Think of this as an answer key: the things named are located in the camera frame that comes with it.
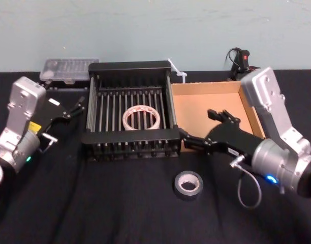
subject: black table cloth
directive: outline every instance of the black table cloth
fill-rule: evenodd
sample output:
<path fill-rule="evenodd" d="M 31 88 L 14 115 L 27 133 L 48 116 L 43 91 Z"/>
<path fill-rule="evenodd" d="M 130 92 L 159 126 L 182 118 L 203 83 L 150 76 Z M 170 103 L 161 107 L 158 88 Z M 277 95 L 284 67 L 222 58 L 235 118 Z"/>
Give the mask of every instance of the black table cloth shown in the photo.
<path fill-rule="evenodd" d="M 293 126 L 311 142 L 311 70 L 275 74 Z M 33 72 L 0 73 L 0 133 L 11 85 L 21 76 L 39 79 Z M 188 72 L 187 79 L 227 77 L 227 72 Z M 67 108 L 82 95 L 88 92 L 48 92 Z M 237 199 L 240 172 L 229 166 L 227 155 L 87 163 L 80 144 L 84 120 L 55 127 L 59 142 L 22 169 L 0 218 L 0 243 L 311 243 L 311 199 L 280 195 L 259 179 L 263 201 L 255 210 L 244 209 Z M 173 192 L 174 177 L 184 170 L 203 178 L 196 201 L 182 201 Z M 257 197 L 247 178 L 242 196 L 248 203 Z"/>

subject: white label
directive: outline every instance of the white label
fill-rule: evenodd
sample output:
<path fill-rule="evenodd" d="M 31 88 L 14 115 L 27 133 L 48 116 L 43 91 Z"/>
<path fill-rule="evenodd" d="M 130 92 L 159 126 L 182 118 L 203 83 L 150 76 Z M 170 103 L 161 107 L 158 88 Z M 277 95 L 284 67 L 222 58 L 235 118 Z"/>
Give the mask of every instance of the white label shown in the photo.
<path fill-rule="evenodd" d="M 52 99 L 52 98 L 50 98 L 48 101 L 49 101 L 50 103 L 56 105 L 56 106 L 60 105 L 60 103 L 59 103 L 58 101 L 56 101 L 56 100 L 54 100 L 54 99 Z"/>
<path fill-rule="evenodd" d="M 239 156 L 239 153 L 237 151 L 235 151 L 234 149 L 228 148 L 228 152 L 234 156 Z"/>

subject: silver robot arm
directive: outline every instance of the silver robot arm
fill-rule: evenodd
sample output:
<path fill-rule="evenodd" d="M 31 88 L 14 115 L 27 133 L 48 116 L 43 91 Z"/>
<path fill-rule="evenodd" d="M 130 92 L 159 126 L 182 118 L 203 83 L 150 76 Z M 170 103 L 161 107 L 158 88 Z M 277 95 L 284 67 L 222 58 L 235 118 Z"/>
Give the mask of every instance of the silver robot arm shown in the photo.
<path fill-rule="evenodd" d="M 251 72 L 242 78 L 241 85 L 269 138 L 257 147 L 253 170 L 275 178 L 282 190 L 311 197 L 311 145 L 293 128 L 273 70 Z"/>
<path fill-rule="evenodd" d="M 0 200 L 27 158 L 40 145 L 39 138 L 28 127 L 45 97 L 46 90 L 26 77 L 12 85 L 9 117 L 0 135 Z"/>

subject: pink ring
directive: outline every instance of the pink ring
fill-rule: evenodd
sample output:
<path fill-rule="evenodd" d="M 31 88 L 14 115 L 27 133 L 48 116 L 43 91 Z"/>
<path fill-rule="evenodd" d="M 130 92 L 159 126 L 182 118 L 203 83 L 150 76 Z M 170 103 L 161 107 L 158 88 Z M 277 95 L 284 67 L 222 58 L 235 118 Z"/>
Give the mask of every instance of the pink ring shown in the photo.
<path fill-rule="evenodd" d="M 147 128 L 147 130 L 159 129 L 159 127 L 160 127 L 160 115 L 159 115 L 159 113 L 154 108 L 152 108 L 150 106 L 136 105 L 136 106 L 130 107 L 123 114 L 123 126 L 124 126 L 126 131 L 136 131 L 137 130 L 137 129 L 129 126 L 129 124 L 128 124 L 128 118 L 133 113 L 136 113 L 136 112 L 148 112 L 155 117 L 155 123 L 153 124 L 153 126 Z"/>

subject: yellow label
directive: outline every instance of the yellow label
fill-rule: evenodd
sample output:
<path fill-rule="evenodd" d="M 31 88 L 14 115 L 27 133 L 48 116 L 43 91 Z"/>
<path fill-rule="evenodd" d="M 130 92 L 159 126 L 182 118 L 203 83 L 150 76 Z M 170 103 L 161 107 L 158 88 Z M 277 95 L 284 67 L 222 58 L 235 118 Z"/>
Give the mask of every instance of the yellow label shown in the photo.
<path fill-rule="evenodd" d="M 39 124 L 36 124 L 36 123 L 30 121 L 29 130 L 31 130 L 32 132 L 37 134 L 40 129 L 41 129 L 41 126 Z"/>

